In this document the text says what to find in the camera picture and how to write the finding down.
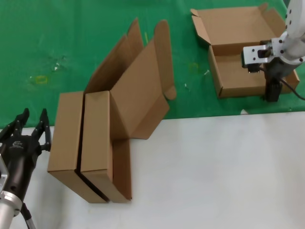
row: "metal cylinder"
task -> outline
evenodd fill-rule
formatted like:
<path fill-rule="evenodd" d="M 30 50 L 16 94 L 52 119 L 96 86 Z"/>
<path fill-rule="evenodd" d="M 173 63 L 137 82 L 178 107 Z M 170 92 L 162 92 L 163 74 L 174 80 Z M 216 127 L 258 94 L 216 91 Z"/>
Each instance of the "metal cylinder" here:
<path fill-rule="evenodd" d="M 7 203 L 0 203 L 0 229 L 9 229 L 15 209 Z"/>

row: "yellow mark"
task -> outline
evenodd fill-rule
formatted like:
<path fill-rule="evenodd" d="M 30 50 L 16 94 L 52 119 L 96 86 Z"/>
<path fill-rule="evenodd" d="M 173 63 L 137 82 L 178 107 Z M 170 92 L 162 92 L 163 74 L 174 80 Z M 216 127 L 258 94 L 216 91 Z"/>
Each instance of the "yellow mark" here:
<path fill-rule="evenodd" d="M 46 84 L 48 83 L 48 77 L 46 75 L 38 75 L 35 77 L 36 84 Z"/>
<path fill-rule="evenodd" d="M 146 39 L 146 44 L 148 44 L 148 36 L 147 36 L 147 32 L 144 33 L 145 35 L 145 39 Z"/>
<path fill-rule="evenodd" d="M 191 73 L 198 73 L 199 72 L 199 65 L 196 62 L 189 63 L 189 71 Z"/>

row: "black cable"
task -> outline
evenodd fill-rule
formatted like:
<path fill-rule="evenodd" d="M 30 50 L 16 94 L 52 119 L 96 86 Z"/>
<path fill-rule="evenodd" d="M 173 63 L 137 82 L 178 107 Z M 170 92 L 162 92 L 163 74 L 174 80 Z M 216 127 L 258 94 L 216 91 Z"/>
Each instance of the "black cable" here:
<path fill-rule="evenodd" d="M 259 70 L 261 70 L 261 71 L 266 73 L 266 69 L 264 69 L 264 68 L 259 68 Z M 290 86 L 285 80 L 283 80 L 283 79 L 278 79 L 278 80 L 281 81 L 282 84 L 285 84 L 286 87 L 288 87 L 299 99 L 305 100 L 305 98 L 300 96 L 298 94 L 298 92 L 296 92 L 295 89 L 292 86 Z"/>
<path fill-rule="evenodd" d="M 22 214 L 22 216 L 23 216 L 23 218 L 24 218 L 24 220 L 25 220 L 25 222 L 27 224 L 28 229 L 30 229 L 27 221 L 32 218 L 32 215 L 30 214 L 30 211 L 28 210 L 28 208 L 25 205 L 25 203 L 22 204 L 20 213 Z"/>

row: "silver metal bracket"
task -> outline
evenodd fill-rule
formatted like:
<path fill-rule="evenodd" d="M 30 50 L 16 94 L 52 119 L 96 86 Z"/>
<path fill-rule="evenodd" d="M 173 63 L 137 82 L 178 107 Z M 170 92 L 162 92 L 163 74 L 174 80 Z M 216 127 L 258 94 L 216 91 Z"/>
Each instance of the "silver metal bracket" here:
<path fill-rule="evenodd" d="M 5 183 L 9 178 L 9 171 L 6 168 L 6 165 L 5 165 L 5 163 L 3 161 L 3 158 L 1 156 L 2 152 L 4 152 L 4 147 L 5 147 L 5 145 L 2 146 L 2 151 L 0 153 L 0 174 L 1 174 L 1 177 L 0 177 L 0 193 L 3 191 Z"/>

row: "open cardboard box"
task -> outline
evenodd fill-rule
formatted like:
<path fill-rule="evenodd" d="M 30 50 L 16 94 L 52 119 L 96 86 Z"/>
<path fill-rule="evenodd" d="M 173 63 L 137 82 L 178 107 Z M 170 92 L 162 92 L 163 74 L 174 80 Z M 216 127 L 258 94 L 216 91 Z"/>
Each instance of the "open cardboard box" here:
<path fill-rule="evenodd" d="M 174 99 L 169 27 L 143 46 L 135 20 L 84 92 L 60 96 L 48 172 L 90 203 L 132 199 L 130 138 L 147 139 Z"/>
<path fill-rule="evenodd" d="M 191 10 L 198 36 L 210 44 L 208 60 L 218 97 L 264 94 L 264 73 L 242 68 L 241 53 L 243 47 L 259 45 L 285 31 L 281 16 L 267 7 L 264 3 L 259 7 Z M 299 84 L 296 71 L 285 80 L 293 88 Z M 282 92 L 291 91 L 283 85 Z"/>

